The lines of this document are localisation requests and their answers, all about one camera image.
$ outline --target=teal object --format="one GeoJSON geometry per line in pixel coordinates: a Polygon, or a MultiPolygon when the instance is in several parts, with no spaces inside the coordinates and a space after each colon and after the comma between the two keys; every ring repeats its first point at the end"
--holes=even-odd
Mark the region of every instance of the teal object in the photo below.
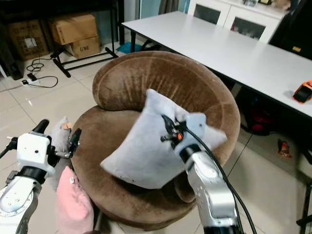
{"type": "MultiPolygon", "coordinates": [[[[136,44],[135,52],[138,52],[140,50],[141,50],[141,46],[136,44]]],[[[131,43],[129,41],[124,43],[122,46],[117,48],[117,51],[122,52],[124,54],[129,54],[131,52],[131,43]]]]}

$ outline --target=cardboard box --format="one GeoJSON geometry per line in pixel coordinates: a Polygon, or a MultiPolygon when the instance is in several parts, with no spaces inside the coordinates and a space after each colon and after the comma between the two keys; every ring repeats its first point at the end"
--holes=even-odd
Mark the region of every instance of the cardboard box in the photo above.
{"type": "Polygon", "coordinates": [[[91,14],[50,19],[49,25],[54,41],[61,45],[98,35],[96,19],[91,14]]]}
{"type": "Polygon", "coordinates": [[[49,53],[38,20],[8,25],[10,38],[22,60],[29,60],[49,53]]]}
{"type": "Polygon", "coordinates": [[[80,59],[101,52],[98,36],[70,43],[66,50],[80,59]]]}

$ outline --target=round chair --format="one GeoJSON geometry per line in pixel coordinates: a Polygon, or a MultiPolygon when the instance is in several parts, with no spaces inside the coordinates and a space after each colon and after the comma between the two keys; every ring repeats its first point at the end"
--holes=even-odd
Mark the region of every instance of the round chair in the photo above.
{"type": "Polygon", "coordinates": [[[189,112],[202,112],[207,124],[221,129],[227,142],[214,150],[222,165],[236,143],[240,116],[223,82],[203,65],[169,52],[138,52],[104,65],[93,81],[97,106],[75,123],[81,145],[72,158],[82,187],[109,218],[146,231],[164,228],[184,217],[196,204],[185,173],[160,190],[121,181],[100,167],[125,139],[154,89],[189,112]]]}

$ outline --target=white table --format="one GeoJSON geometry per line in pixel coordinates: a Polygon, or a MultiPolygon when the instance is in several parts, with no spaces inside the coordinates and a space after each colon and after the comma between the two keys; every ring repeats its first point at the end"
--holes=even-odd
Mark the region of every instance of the white table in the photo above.
{"type": "Polygon", "coordinates": [[[135,33],[312,118],[312,101],[292,99],[312,80],[312,61],[181,12],[122,23],[135,33]]]}

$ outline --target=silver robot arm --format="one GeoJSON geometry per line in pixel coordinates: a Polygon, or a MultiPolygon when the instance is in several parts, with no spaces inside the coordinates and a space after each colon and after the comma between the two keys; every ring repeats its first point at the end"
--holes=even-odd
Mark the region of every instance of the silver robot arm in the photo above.
{"type": "Polygon", "coordinates": [[[56,152],[51,138],[44,135],[48,120],[42,120],[30,133],[13,137],[0,158],[9,150],[17,150],[21,170],[13,171],[7,186],[0,191],[0,233],[27,234],[28,222],[37,208],[41,185],[54,174],[60,157],[71,158],[79,145],[81,130],[68,141],[67,152],[56,152]]]}
{"type": "Polygon", "coordinates": [[[207,234],[239,234],[234,196],[222,173],[198,141],[185,131],[199,137],[204,135],[206,117],[201,113],[189,114],[183,122],[173,122],[162,116],[168,132],[161,141],[170,140],[177,156],[185,163],[185,171],[192,187],[204,232],[207,234]]]}

